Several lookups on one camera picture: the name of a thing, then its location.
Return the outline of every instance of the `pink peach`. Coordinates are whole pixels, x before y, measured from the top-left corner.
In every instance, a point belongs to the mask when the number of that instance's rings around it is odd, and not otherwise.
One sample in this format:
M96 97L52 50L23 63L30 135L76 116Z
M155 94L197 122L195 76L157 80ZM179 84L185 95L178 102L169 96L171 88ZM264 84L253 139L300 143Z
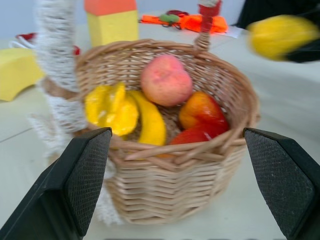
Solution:
M181 61L166 54L156 57L144 68L141 88L150 101L172 107L191 96L193 84Z

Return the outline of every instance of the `yellow foam block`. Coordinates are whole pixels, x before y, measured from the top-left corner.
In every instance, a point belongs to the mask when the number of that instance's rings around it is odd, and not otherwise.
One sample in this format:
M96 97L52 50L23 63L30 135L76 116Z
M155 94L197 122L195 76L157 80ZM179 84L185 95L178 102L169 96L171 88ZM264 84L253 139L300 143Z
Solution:
M87 13L93 47L139 39L137 10L96 16Z
M0 100L12 101L43 76L32 49L0 49Z

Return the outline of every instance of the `green object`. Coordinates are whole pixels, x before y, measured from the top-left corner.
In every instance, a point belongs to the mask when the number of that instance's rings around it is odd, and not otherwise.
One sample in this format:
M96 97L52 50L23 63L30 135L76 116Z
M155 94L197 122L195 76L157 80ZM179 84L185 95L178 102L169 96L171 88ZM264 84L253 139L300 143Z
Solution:
M178 23L180 20L180 17L174 14L162 14L159 17L159 20L166 23L175 24Z

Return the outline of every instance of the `white wall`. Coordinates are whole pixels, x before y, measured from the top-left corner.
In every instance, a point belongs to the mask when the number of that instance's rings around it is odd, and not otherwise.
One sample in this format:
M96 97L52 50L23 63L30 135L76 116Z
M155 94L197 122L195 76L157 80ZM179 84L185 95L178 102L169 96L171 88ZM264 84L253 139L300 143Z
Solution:
M86 22L83 1L77 0L78 24ZM245 0L223 1L221 15L229 24L234 24ZM140 13L177 9L195 14L198 11L198 0L136 0L136 2ZM34 0L0 0L0 39L36 31L33 11Z

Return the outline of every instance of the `white table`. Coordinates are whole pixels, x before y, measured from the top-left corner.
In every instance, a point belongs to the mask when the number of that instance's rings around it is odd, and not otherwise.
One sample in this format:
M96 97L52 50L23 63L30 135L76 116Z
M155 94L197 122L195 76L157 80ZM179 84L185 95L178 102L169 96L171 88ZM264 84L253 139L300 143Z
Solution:
M159 25L140 25L140 37L192 43L196 33ZM8 40L0 41L0 48ZM214 35L210 51L236 65L249 76L261 99L260 129L294 138L320 162L319 63L278 63L262 59L248 49L246 36L239 39ZM76 45L90 48L86 25L79 26ZM29 113L48 113L44 97L34 87L12 102L0 102L0 226L30 186L46 168L44 144L31 129ZM85 240L275 240L285 239L256 183L249 155L229 188L212 205L196 215L169 225L106 227L94 217Z

